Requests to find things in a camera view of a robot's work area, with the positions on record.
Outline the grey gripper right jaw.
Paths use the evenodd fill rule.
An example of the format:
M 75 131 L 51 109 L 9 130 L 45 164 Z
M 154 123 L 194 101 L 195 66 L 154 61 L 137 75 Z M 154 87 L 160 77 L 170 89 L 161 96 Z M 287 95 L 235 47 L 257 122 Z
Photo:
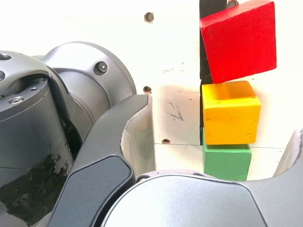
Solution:
M 235 182 L 164 174 L 137 183 L 112 206 L 104 227 L 300 227 L 303 132 L 295 130 L 273 177 Z

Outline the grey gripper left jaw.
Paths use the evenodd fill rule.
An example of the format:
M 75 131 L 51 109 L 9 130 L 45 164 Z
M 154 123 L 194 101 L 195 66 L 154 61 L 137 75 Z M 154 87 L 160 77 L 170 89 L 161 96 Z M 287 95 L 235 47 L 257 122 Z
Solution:
M 90 130 L 48 226 L 100 226 L 137 176 L 155 169 L 152 97 L 133 95 L 106 111 Z

